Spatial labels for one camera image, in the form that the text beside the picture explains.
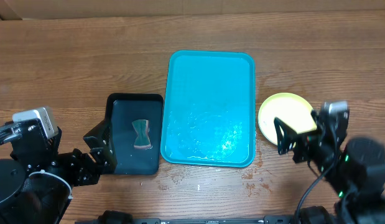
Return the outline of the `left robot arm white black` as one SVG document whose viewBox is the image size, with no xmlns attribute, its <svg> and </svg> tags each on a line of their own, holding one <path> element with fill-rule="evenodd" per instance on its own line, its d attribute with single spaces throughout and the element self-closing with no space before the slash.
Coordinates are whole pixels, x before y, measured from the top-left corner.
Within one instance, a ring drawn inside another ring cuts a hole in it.
<svg viewBox="0 0 385 224">
<path fill-rule="evenodd" d="M 39 119 L 11 121 L 0 127 L 0 145 L 11 143 L 0 159 L 0 223 L 59 223 L 73 198 L 74 187 L 95 185 L 112 174 L 117 160 L 112 125 L 102 120 L 79 149 L 58 153 L 61 132 L 48 138 Z"/>
</svg>

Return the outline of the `round sponge scrubber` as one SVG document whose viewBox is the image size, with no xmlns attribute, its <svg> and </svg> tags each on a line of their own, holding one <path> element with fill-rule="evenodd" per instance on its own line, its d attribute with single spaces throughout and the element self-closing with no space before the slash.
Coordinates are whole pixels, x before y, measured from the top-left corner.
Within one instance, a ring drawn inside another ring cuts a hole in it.
<svg viewBox="0 0 385 224">
<path fill-rule="evenodd" d="M 132 122 L 132 126 L 137 134 L 134 141 L 134 148 L 146 150 L 152 147 L 151 140 L 149 138 L 149 121 L 146 119 L 137 119 Z"/>
</svg>

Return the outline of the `yellow plate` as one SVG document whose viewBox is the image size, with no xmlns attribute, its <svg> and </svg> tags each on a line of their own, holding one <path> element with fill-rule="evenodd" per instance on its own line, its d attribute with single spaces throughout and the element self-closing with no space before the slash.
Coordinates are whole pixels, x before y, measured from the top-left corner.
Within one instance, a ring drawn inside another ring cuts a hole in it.
<svg viewBox="0 0 385 224">
<path fill-rule="evenodd" d="M 299 95 L 293 93 L 276 93 L 262 103 L 257 123 L 262 135 L 277 145 L 274 118 L 279 118 L 298 134 L 316 130 L 317 125 L 311 117 L 313 107 Z"/>
</svg>

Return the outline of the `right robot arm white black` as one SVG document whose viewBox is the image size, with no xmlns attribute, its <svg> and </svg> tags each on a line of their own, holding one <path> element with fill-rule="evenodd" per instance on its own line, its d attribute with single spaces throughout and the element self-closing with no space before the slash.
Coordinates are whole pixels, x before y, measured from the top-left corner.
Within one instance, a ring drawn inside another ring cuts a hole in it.
<svg viewBox="0 0 385 224">
<path fill-rule="evenodd" d="M 318 180 L 326 180 L 337 193 L 335 216 L 324 207 L 298 204 L 294 223 L 385 223 L 385 146 L 371 138 L 346 138 L 348 110 L 311 112 L 317 128 L 297 133 L 279 118 L 274 119 L 279 154 L 294 153 L 295 163 L 314 163 Z"/>
</svg>

